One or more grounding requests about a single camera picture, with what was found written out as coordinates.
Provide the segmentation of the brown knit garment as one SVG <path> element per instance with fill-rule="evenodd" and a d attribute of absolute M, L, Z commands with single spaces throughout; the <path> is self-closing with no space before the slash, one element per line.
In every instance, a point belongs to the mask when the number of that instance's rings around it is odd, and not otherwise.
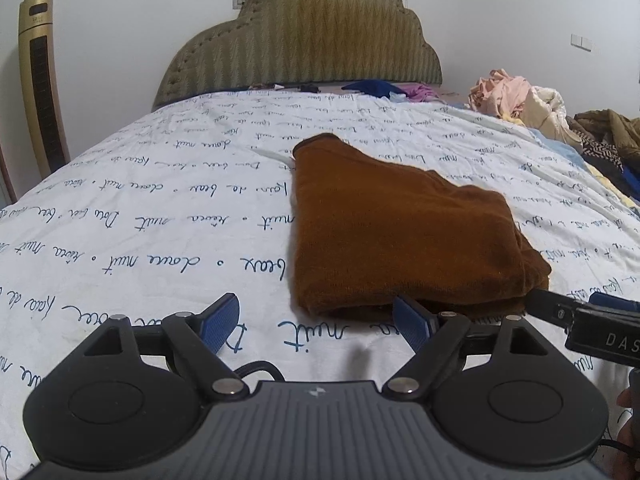
<path fill-rule="evenodd" d="M 506 199 L 383 162 L 331 133 L 296 145 L 292 292 L 310 314 L 372 316 L 395 297 L 476 318 L 518 313 L 550 264 Z"/>

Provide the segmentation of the dark clothes pile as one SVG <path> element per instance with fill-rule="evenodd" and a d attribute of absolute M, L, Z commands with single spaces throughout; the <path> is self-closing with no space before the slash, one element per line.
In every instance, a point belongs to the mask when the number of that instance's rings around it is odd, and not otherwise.
<path fill-rule="evenodd" d="M 588 110 L 567 121 L 582 139 L 582 158 L 624 195 L 639 200 L 639 118 Z"/>

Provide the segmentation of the cream clothes pile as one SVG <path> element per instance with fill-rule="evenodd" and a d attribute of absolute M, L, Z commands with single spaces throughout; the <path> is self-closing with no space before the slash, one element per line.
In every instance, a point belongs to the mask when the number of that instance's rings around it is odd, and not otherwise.
<path fill-rule="evenodd" d="M 531 86 L 518 118 L 547 139 L 562 142 L 578 152 L 582 150 L 582 138 L 570 130 L 566 106 L 558 90 Z"/>

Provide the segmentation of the pink clothes pile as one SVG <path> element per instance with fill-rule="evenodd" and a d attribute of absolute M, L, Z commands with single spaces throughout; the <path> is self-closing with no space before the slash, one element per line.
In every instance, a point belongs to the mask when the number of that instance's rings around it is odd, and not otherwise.
<path fill-rule="evenodd" d="M 510 76 L 505 70 L 492 70 L 470 89 L 469 106 L 474 112 L 518 122 L 531 88 L 532 85 L 522 76 Z"/>

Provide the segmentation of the white script-print bedsheet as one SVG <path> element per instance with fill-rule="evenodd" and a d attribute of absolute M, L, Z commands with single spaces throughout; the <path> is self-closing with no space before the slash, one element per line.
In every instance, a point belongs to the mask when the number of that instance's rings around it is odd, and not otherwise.
<path fill-rule="evenodd" d="M 387 323 L 294 307 L 293 150 L 322 132 L 369 156 L 502 194 L 550 263 L 554 292 L 639 296 L 639 220 L 539 134 L 442 103 L 358 94 L 222 92 L 120 129 L 1 213 L 1 474 L 37 461 L 22 423 L 32 389 L 96 326 L 198 312 L 225 292 L 230 366 L 291 380 L 384 382 L 410 354 Z"/>

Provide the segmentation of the purple garment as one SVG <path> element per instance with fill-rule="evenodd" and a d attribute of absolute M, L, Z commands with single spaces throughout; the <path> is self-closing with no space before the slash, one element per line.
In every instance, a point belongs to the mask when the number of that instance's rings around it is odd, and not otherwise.
<path fill-rule="evenodd" d="M 422 84 L 422 82 L 398 84 L 398 88 L 404 92 L 407 99 L 413 103 L 442 102 L 437 91 L 427 84 Z"/>

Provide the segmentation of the blue garment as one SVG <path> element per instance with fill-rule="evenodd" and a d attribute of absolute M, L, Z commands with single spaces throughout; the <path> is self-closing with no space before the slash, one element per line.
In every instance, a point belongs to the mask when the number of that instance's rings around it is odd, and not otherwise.
<path fill-rule="evenodd" d="M 390 99 L 392 96 L 406 96 L 407 92 L 382 79 L 361 79 L 350 84 L 345 84 L 342 90 L 356 91 L 366 96 Z"/>

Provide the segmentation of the gold tower fan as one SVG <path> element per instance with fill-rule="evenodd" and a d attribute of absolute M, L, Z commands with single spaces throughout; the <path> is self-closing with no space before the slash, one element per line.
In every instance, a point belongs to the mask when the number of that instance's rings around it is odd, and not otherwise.
<path fill-rule="evenodd" d="M 53 0 L 21 2 L 18 62 L 29 136 L 46 178 L 70 162 L 54 65 Z"/>

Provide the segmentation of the olive padded headboard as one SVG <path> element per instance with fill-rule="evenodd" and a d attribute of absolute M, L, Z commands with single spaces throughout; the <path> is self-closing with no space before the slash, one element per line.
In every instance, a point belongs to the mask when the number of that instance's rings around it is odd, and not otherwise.
<path fill-rule="evenodd" d="M 246 0 L 175 54 L 152 107 L 252 84 L 359 79 L 442 83 L 420 18 L 402 0 Z"/>

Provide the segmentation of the white wall switch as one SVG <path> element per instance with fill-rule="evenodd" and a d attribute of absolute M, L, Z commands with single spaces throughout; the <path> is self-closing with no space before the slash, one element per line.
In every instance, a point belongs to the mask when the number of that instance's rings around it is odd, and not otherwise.
<path fill-rule="evenodd" d="M 570 45 L 586 52 L 592 51 L 592 41 L 587 37 L 571 34 Z"/>

